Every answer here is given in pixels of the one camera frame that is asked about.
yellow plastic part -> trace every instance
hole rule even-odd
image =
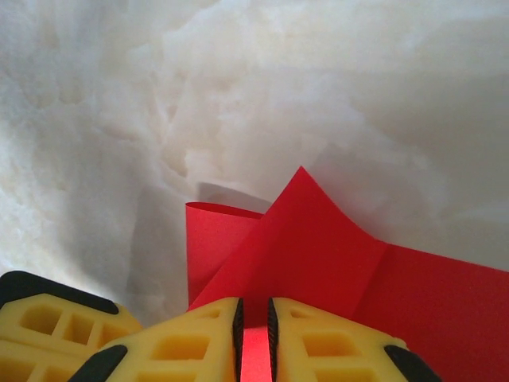
[[[277,382],[406,382],[385,353],[404,341],[288,298],[278,316]]]
[[[105,344],[142,326],[123,306],[118,314],[38,294],[6,303],[0,310],[0,340],[88,359]]]
[[[238,298],[223,298],[111,342],[127,355],[107,382],[234,382],[232,323]]]
[[[83,360],[0,340],[1,382],[67,382]]]

black rubber pad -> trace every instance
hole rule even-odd
[[[38,294],[50,294],[104,313],[118,314],[119,308],[110,300],[56,283],[24,271],[11,271],[0,277],[0,309],[8,302]]]
[[[270,371],[272,372],[272,382],[276,382],[278,377],[279,324],[278,313],[272,298],[269,299],[267,329],[269,332]]]
[[[235,348],[235,378],[237,382],[240,382],[240,373],[242,372],[242,349],[244,343],[244,303],[241,298],[237,303],[231,332],[233,336],[233,346]]]
[[[68,382],[106,382],[126,354],[124,345],[104,349],[90,357]]]
[[[442,381],[417,354],[396,345],[387,345],[384,349],[408,382]]]

